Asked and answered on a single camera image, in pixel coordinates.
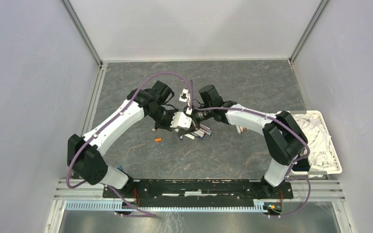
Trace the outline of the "light blue capped pen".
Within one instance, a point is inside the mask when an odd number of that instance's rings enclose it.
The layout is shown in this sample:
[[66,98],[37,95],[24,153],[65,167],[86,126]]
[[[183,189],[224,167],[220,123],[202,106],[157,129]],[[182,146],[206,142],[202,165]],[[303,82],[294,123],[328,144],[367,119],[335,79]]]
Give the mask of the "light blue capped pen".
[[238,134],[241,134],[241,133],[242,133],[241,128],[240,128],[240,126],[238,126],[238,125],[236,125],[236,130],[237,130],[237,133],[238,133]]

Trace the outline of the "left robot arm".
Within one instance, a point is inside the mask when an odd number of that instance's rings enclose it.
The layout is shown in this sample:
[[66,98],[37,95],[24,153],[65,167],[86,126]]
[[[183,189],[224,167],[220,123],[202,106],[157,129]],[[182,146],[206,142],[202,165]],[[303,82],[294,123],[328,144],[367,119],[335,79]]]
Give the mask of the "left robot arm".
[[152,88],[133,90],[99,126],[83,136],[73,134],[68,139],[67,165],[89,184],[113,186],[120,197],[129,197],[133,192],[133,179],[107,165],[103,156],[125,131],[146,116],[151,117],[158,127],[169,130],[177,110],[167,110],[164,106],[172,97],[172,89],[161,81]]

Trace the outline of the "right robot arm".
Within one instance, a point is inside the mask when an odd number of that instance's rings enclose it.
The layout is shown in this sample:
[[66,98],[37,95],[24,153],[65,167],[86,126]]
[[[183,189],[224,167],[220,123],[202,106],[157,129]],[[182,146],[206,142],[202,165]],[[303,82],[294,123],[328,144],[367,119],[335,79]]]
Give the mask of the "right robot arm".
[[214,85],[201,88],[199,94],[203,103],[193,110],[199,121],[213,118],[264,136],[271,162],[261,179],[261,192],[267,198],[278,195],[296,159],[303,151],[310,153],[308,139],[291,113],[263,113],[234,101],[224,101]]

